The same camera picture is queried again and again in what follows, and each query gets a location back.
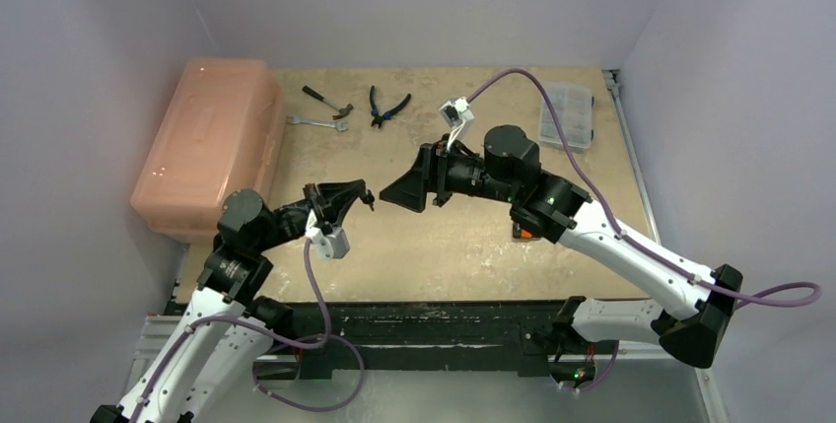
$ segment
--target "wooden table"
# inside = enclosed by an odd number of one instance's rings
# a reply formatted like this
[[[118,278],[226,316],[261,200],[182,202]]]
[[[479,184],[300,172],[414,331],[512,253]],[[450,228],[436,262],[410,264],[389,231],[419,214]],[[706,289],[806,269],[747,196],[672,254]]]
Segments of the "wooden table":
[[[340,103],[352,103],[349,130],[287,125],[271,208],[302,197],[307,182],[363,178],[378,192],[412,165],[418,147],[438,140],[448,127],[438,107],[469,96],[495,68],[407,68],[280,70],[287,114],[329,119],[332,109],[304,95],[310,85]],[[577,156],[584,171],[609,200],[618,218],[649,233],[636,180],[611,98],[598,68],[532,68],[542,82],[567,81],[592,89],[595,97],[592,147]],[[377,130],[370,126],[369,89],[377,87],[382,109],[412,94],[409,106]],[[481,153],[491,127],[516,124],[536,139],[541,97],[529,80],[511,75],[472,105],[476,116],[464,140]],[[563,151],[541,145],[548,171],[581,184]],[[526,244],[511,238],[509,206],[455,195],[444,208],[422,214],[377,201],[373,213],[356,204],[344,227],[351,251],[342,260],[318,261],[314,273],[327,301],[434,301],[643,297],[635,286],[584,255],[547,241]],[[302,261],[303,241],[265,253],[274,264],[261,293],[274,299],[312,301]],[[186,303],[210,252],[193,245],[176,300]]]

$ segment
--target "hammer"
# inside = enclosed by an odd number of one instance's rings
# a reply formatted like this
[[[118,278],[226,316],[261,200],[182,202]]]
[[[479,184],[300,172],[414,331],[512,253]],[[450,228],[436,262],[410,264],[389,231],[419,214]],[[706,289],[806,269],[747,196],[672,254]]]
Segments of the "hammer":
[[[320,93],[317,93],[316,91],[312,90],[308,86],[303,86],[302,91],[305,92],[305,94],[310,96],[311,98],[314,98],[317,101],[322,101],[323,103],[333,107],[337,112],[339,112],[338,114],[332,116],[332,118],[334,120],[341,119],[341,118],[345,117],[346,115],[348,115],[349,112],[351,112],[351,109],[354,108],[350,104],[346,105],[345,107],[340,107],[340,106],[332,103],[328,99],[326,99],[325,96],[323,96]]]

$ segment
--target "hammer head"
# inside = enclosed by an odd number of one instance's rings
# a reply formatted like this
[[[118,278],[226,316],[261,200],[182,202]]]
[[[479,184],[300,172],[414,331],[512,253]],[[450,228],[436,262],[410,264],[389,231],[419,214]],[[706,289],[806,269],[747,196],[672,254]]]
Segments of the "hammer head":
[[[354,108],[354,106],[351,103],[349,103],[344,108],[340,109],[338,114],[333,115],[331,118],[334,119],[334,120],[341,119],[341,118],[345,117],[346,115],[348,115],[349,112],[351,112],[351,109],[353,109],[353,108]]]

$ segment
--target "pliers handle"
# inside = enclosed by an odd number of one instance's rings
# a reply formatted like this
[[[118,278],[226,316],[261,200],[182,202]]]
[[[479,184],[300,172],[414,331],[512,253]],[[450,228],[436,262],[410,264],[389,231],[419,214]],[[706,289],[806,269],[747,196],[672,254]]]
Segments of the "pliers handle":
[[[409,104],[409,100],[411,99],[412,94],[406,95],[406,97],[403,99],[403,101],[400,102],[400,104],[384,112],[383,115],[381,115],[378,111],[378,104],[375,103],[375,87],[372,86],[372,88],[369,90],[369,104],[372,105],[372,117],[374,117],[374,119],[372,120],[372,127],[383,127],[383,122],[385,120],[392,119],[392,117],[395,114],[401,112],[406,107],[406,105]]]

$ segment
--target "wire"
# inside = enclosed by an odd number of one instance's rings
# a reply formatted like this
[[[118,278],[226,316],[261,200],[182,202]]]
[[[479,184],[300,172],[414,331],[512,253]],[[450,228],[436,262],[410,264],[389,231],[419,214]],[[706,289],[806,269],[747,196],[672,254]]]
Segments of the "wire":
[[[261,326],[258,326],[256,324],[253,324],[251,322],[239,319],[237,317],[229,317],[229,316],[223,316],[223,315],[212,315],[210,317],[201,317],[201,318],[196,319],[195,321],[191,322],[188,325],[191,328],[191,330],[184,331],[177,338],[177,340],[172,344],[172,347],[169,348],[169,350],[166,352],[166,354],[163,356],[163,358],[160,360],[160,364],[157,366],[157,369],[155,369],[154,373],[151,374],[151,377],[148,378],[148,383],[146,383],[145,388],[143,389],[143,391],[140,395],[141,398],[143,400],[148,399],[148,395],[150,395],[151,392],[154,391],[154,385],[157,383],[157,381],[163,375],[163,371],[166,369],[166,367],[172,361],[172,359],[174,358],[174,355],[177,353],[179,348],[182,347],[183,343],[185,343],[185,341],[188,339],[188,337],[193,332],[197,332],[197,329],[199,327],[201,327],[203,325],[208,325],[211,322],[227,322],[227,323],[232,324],[232,325],[245,327],[245,328],[250,329],[252,331],[263,334],[263,335],[273,339],[274,341],[279,341],[279,342],[282,343],[281,345],[279,345],[276,348],[273,348],[272,350],[284,349],[285,347],[294,347],[294,348],[297,348],[297,349],[318,349],[320,347],[323,347],[325,345],[325,343],[330,339],[336,339],[336,340],[340,341],[341,343],[343,343],[345,346],[347,346],[352,351],[352,353],[354,353],[354,356],[357,358],[357,362],[358,362],[359,368],[360,368],[360,378],[358,379],[358,382],[357,382],[357,385],[354,388],[354,391],[352,391],[351,394],[348,397],[346,397],[343,401],[341,401],[339,403],[336,403],[336,404],[330,405],[330,406],[325,406],[325,407],[315,407],[315,406],[304,405],[304,404],[301,404],[301,403],[297,403],[293,400],[284,398],[284,397],[282,397],[280,395],[277,395],[276,393],[272,392],[271,390],[268,390],[268,389],[264,388],[258,382],[258,379],[255,377],[254,374],[253,374],[253,379],[255,380],[255,383],[256,383],[256,386],[258,387],[258,389],[261,390],[262,392],[264,392],[266,395],[271,396],[271,397],[273,397],[277,400],[280,400],[280,401],[282,401],[284,403],[287,403],[291,406],[294,406],[296,408],[300,408],[300,409],[303,409],[303,410],[306,410],[306,411],[326,412],[326,411],[332,411],[332,410],[342,408],[343,406],[349,404],[357,396],[357,394],[360,393],[360,389],[363,387],[363,383],[366,380],[366,367],[363,363],[362,357],[360,356],[360,351],[358,351],[357,348],[353,344],[351,344],[347,339],[345,339],[343,337],[335,336],[335,335],[331,334],[331,316],[328,313],[328,308],[325,305],[324,297],[322,296],[322,292],[319,290],[319,285],[316,283],[316,277],[314,276],[314,269],[311,266],[311,240],[310,239],[305,240],[304,258],[305,258],[305,271],[308,274],[308,280],[311,282],[311,288],[313,288],[313,294],[316,295],[316,301],[319,305],[319,310],[322,312],[322,318],[325,321],[325,323],[324,323],[325,333],[306,336],[306,337],[303,337],[300,340],[293,340],[293,339],[290,339],[288,337],[276,334],[275,332],[273,332],[269,329],[266,329],[264,327],[261,327]],[[305,342],[305,341],[310,341],[310,340],[314,340],[314,339],[315,339],[315,342],[313,342],[313,343]],[[131,413],[131,417],[128,420],[128,423],[137,423],[139,421],[139,417],[142,414],[142,410],[145,408],[146,404],[147,403],[139,403],[134,407],[134,410]]]
[[[543,88],[543,85],[534,77],[534,75],[521,68],[510,68],[508,70],[501,71],[494,75],[491,79],[486,81],[478,89],[476,89],[476,91],[474,91],[472,95],[467,97],[467,102],[473,103],[473,101],[475,101],[476,98],[478,98],[479,95],[481,95],[491,85],[512,73],[517,73],[528,78],[528,80],[530,80],[531,83],[533,83],[534,86],[537,88],[537,91],[540,92],[540,95],[543,96],[543,101],[546,103],[546,106],[548,107],[549,112],[551,113],[551,118],[554,121],[554,126],[557,128],[557,134],[560,137],[560,143],[563,144],[563,151],[566,152],[566,156],[569,158],[569,163],[572,164],[572,169],[575,170],[575,173],[577,173],[578,176],[584,181],[584,183],[592,190],[592,193],[595,195],[595,198],[597,198],[598,202],[601,204],[601,207],[603,208],[604,214],[606,215],[606,220],[609,223],[610,227],[612,227],[613,231],[615,231],[615,233],[622,240],[624,240],[624,242],[626,242],[639,252],[643,253],[645,256],[655,260],[661,265],[687,278],[689,282],[695,283],[703,288],[711,290],[712,292],[716,292],[722,295],[726,295],[727,297],[732,297],[735,300],[739,300],[739,303],[737,303],[734,307],[735,310],[745,307],[750,303],[766,307],[797,308],[809,305],[821,297],[821,287],[817,283],[813,282],[785,283],[783,285],[778,285],[763,290],[761,292],[755,293],[754,295],[738,293],[734,290],[729,290],[715,285],[713,283],[706,282],[701,277],[698,277],[696,274],[688,272],[684,268],[676,265],[670,260],[667,260],[666,258],[662,257],[661,255],[655,253],[651,249],[643,246],[638,241],[631,238],[624,232],[623,229],[621,229],[621,226],[618,224],[618,220],[615,219],[615,215],[612,212],[612,208],[609,207],[609,203],[607,203],[606,198],[604,198],[603,194],[601,194],[600,190],[597,188],[597,186],[595,186],[595,184],[587,176],[587,174],[584,173],[584,171],[581,169],[581,166],[578,165],[578,161],[575,160],[575,155],[572,153],[572,149],[569,148],[569,143],[566,140],[566,134],[563,132],[563,127],[561,127],[560,120],[557,117],[557,111],[554,109],[554,105],[552,104],[551,100],[549,100],[548,94],[546,94],[546,90]],[[778,292],[783,292],[785,290],[795,290],[800,288],[809,289],[810,294],[806,297],[796,300],[774,300],[766,298]],[[598,386],[598,384],[609,374],[610,369],[615,363],[615,356],[617,354],[617,350],[618,343],[616,342],[616,346],[612,352],[612,357],[609,360],[609,364],[607,364],[606,368],[601,373],[601,375],[597,376],[596,379],[592,381],[592,383],[588,386],[584,387],[583,389],[579,389],[579,391],[588,391]]]

